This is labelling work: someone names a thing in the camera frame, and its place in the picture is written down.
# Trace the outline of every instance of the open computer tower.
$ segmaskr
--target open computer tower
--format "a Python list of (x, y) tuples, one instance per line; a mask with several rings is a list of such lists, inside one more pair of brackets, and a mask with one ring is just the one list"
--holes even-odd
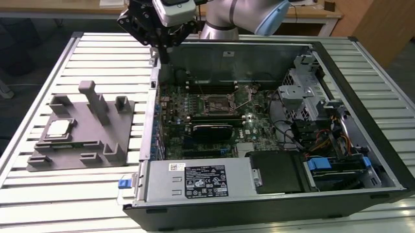
[(319, 42), (190, 40), (154, 59), (137, 197), (150, 231), (349, 216), (415, 180)]

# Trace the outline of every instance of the power supply label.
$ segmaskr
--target power supply label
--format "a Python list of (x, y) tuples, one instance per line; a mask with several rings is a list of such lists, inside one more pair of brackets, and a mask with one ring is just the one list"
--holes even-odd
[(230, 194), (226, 166), (187, 166), (185, 187), (189, 199), (227, 197)]

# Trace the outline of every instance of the motherboard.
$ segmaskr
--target motherboard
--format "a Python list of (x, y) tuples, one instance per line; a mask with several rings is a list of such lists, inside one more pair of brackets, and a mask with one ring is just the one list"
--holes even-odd
[(278, 150), (269, 117), (274, 90), (258, 84), (190, 84), (161, 90), (166, 159), (245, 157)]

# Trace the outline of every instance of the wooden cabinet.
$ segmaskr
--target wooden cabinet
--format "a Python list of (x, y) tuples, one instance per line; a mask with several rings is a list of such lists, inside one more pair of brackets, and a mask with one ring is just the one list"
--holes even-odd
[(355, 36), (387, 67), (415, 34), (415, 0), (335, 0), (345, 14), (333, 36)]

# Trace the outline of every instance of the blue tab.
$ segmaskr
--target blue tab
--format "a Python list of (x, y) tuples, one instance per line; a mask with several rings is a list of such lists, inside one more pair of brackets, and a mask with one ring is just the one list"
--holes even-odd
[(365, 163), (365, 165), (366, 165), (366, 167), (370, 167), (371, 166), (371, 162), (370, 162), (370, 159), (369, 159), (369, 157), (363, 157), (363, 163)]
[(307, 161), (310, 170), (331, 169), (331, 164), (327, 158), (313, 158)]
[(317, 165), (317, 169), (327, 169), (331, 168), (331, 164), (327, 158), (313, 158), (314, 164)]
[(126, 179), (126, 180), (119, 180), (118, 181), (118, 188), (119, 189), (127, 189), (127, 188), (133, 188), (133, 180), (131, 179)]
[(317, 166), (314, 165), (314, 162), (311, 160), (307, 161), (307, 165), (311, 171), (317, 169)]

